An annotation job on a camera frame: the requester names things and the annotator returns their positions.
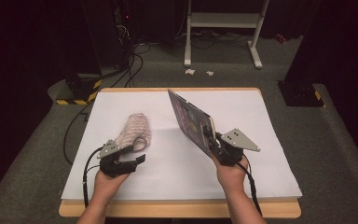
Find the gray carpet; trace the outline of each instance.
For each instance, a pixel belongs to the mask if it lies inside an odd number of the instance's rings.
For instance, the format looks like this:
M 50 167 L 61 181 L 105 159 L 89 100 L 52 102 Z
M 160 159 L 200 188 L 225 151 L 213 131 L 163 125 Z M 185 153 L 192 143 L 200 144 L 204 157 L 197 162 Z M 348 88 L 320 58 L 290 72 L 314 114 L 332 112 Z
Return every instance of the gray carpet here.
M 195 40 L 195 45 L 208 42 Z M 287 107 L 277 80 L 283 80 L 300 39 L 282 45 L 260 39 L 257 49 L 264 68 L 254 69 L 245 42 L 216 43 L 208 49 L 193 48 L 194 75 L 183 67 L 184 48 L 140 46 L 144 66 L 134 79 L 135 87 L 257 87 L 261 90 L 272 125 L 281 141 L 304 196 L 299 199 L 302 215 L 297 219 L 268 219 L 268 223 L 358 223 L 358 149 L 323 85 L 315 85 L 326 107 Z M 132 71 L 140 65 L 136 59 Z M 112 85 L 119 76 L 103 81 Z M 123 87 L 127 80 L 117 86 Z M 52 99 L 63 82 L 52 86 Z M 0 183 L 0 223 L 75 223 L 60 217 L 61 193 L 71 166 L 62 154 L 65 131 L 82 105 L 55 105 L 34 131 Z M 76 155 L 87 122 L 80 116 L 67 136 L 70 160 Z M 170 223 L 156 219 L 112 219 L 112 223 Z M 175 223 L 227 223 L 228 220 L 183 219 Z

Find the human hand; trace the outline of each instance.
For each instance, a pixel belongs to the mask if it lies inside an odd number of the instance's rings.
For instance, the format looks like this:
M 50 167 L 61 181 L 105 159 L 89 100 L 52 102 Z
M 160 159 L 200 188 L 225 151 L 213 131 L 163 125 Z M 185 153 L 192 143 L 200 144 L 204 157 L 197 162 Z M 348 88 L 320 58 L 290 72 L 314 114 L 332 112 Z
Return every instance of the human hand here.
M 237 164 L 234 166 L 221 165 L 212 152 L 211 155 L 216 166 L 217 179 L 225 193 L 244 192 L 243 181 L 245 180 L 246 173 L 240 166 Z M 240 164 L 245 168 L 248 167 L 248 161 L 244 157 L 242 157 Z
M 119 175 L 115 178 L 105 175 L 99 170 L 95 176 L 94 193 L 91 202 L 108 205 L 113 196 L 116 195 L 121 184 L 130 174 Z

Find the white stand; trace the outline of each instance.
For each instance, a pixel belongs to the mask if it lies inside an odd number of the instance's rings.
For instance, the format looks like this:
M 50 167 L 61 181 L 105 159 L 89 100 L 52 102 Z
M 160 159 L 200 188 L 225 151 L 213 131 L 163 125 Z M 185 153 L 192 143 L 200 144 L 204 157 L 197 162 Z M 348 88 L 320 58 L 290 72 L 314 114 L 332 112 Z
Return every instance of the white stand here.
M 263 67 L 255 45 L 266 16 L 269 0 L 264 0 L 260 13 L 192 13 L 191 0 L 188 0 L 185 67 L 191 65 L 191 27 L 228 27 L 228 28 L 254 28 L 254 38 L 248 41 L 249 50 L 255 62 L 255 67 Z

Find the white sheet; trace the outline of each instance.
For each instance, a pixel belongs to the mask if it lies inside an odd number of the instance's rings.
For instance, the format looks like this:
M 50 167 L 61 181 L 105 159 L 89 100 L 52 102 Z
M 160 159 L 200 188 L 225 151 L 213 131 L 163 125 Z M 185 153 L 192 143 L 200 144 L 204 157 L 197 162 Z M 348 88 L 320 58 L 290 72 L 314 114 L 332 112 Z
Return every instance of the white sheet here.
M 182 97 L 213 117 L 217 132 L 242 130 L 261 147 L 245 150 L 251 165 L 258 198 L 301 197 L 282 146 L 269 120 L 259 91 L 177 91 Z M 62 199 L 82 200 L 82 175 L 92 151 L 115 139 L 132 113 L 144 113 L 152 141 L 142 152 L 144 163 L 121 186 L 115 200 L 224 199 L 212 160 L 180 131 L 166 91 L 99 92 L 89 123 L 76 154 Z M 96 156 L 89 167 L 99 163 Z M 97 169 L 88 174 L 89 197 Z M 249 181 L 244 182 L 248 196 Z

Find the yellow black warning tape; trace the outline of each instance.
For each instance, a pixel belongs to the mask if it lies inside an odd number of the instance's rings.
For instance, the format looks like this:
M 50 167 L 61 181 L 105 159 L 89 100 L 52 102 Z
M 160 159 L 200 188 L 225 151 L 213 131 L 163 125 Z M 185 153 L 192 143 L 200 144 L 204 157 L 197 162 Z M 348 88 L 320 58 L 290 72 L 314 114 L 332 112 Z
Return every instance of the yellow black warning tape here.
M 320 94 L 318 91 L 316 91 L 316 90 L 315 90 L 315 96 L 316 96 L 316 100 L 317 100 L 319 103 L 323 104 L 323 106 L 326 106 L 325 103 L 324 103 L 324 101 L 322 100 L 321 94 Z
M 83 99 L 77 98 L 76 96 L 72 96 L 72 97 L 68 97 L 68 98 L 65 97 L 65 99 L 57 98 L 56 103 L 58 105 L 87 105 L 87 104 L 91 103 L 92 101 L 94 101 L 95 98 L 97 97 L 98 89 L 100 88 L 101 83 L 102 83 L 101 80 L 98 80 L 97 82 L 95 82 L 93 89 L 92 89 L 92 93 L 88 97 L 85 97 Z

